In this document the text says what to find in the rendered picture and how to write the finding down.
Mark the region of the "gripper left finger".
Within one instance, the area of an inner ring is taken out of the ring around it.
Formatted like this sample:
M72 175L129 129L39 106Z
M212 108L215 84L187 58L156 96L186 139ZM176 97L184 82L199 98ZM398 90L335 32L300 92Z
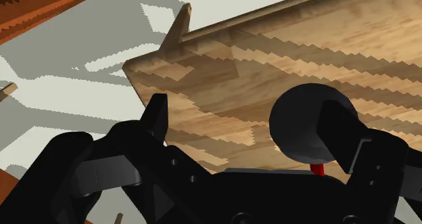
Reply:
M56 135L0 204L0 224L85 224L105 189L121 187L147 224L213 224L210 173L164 145L168 98L156 93L139 120L105 137Z

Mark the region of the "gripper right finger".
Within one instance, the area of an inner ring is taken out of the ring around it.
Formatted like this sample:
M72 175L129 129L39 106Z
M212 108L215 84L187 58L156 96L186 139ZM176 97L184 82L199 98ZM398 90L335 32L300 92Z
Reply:
M342 224L403 224L404 198L422 220L422 152L391 133L366 127L339 102L323 102L316 131L350 178Z

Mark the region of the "black ball with red stem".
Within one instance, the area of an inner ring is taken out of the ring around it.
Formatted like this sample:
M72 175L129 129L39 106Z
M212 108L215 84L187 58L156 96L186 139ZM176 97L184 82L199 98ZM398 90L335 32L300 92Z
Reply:
M272 140L288 158L308 164L315 175L323 176L324 164L334 160L317 135L317 123L323 102L335 100L353 116L352 102L337 89L319 83L297 85L284 92L269 116Z

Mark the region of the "light wooden table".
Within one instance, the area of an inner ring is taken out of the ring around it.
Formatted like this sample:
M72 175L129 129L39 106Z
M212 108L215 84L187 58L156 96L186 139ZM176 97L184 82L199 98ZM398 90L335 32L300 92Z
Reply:
M335 87L366 126L422 151L422 0L286 0L188 32L190 13L123 69L144 104L168 95L166 142L208 171L304 168L268 129L302 83Z

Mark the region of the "orange-brown wooden furniture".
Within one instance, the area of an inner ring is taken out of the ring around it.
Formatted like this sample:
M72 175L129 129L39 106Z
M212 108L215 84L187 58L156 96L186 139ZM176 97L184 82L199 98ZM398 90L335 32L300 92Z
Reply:
M0 45L86 0L0 0Z

